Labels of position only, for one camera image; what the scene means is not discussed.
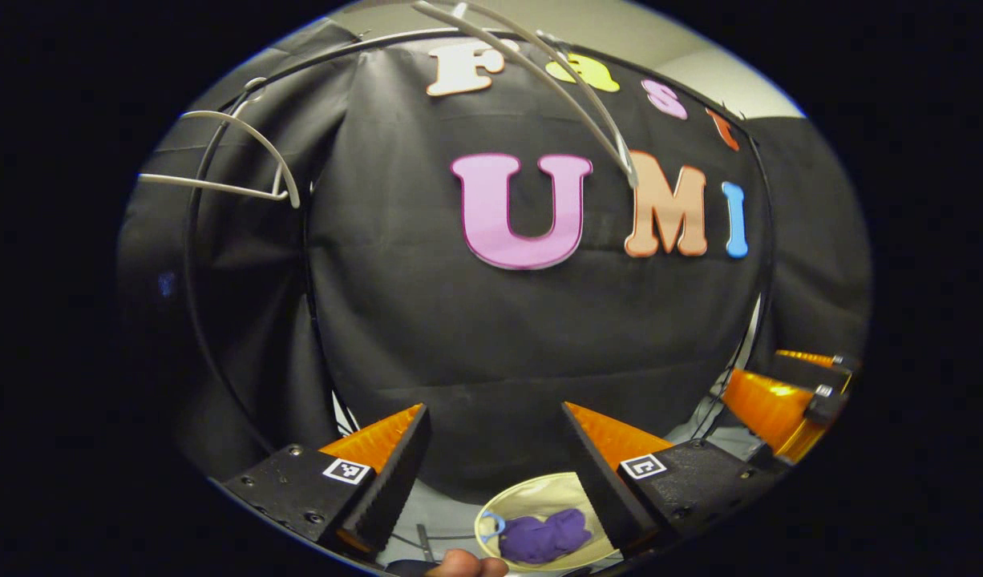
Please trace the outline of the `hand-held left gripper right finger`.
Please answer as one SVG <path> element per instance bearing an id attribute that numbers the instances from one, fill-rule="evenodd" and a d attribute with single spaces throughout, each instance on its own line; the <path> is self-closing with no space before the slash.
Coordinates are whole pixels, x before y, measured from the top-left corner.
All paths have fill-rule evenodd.
<path id="1" fill-rule="evenodd" d="M 626 558 L 694 539 L 759 500 L 787 474 L 715 443 L 663 438 L 561 403 L 572 470 L 606 537 Z"/>

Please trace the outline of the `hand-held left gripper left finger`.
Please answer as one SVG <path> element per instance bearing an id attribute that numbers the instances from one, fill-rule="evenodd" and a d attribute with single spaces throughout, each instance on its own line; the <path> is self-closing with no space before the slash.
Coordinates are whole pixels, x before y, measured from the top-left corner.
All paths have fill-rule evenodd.
<path id="1" fill-rule="evenodd" d="M 430 438 L 428 406 L 415 403 L 324 448 L 283 446 L 221 488 L 308 543 L 375 559 L 411 495 Z"/>

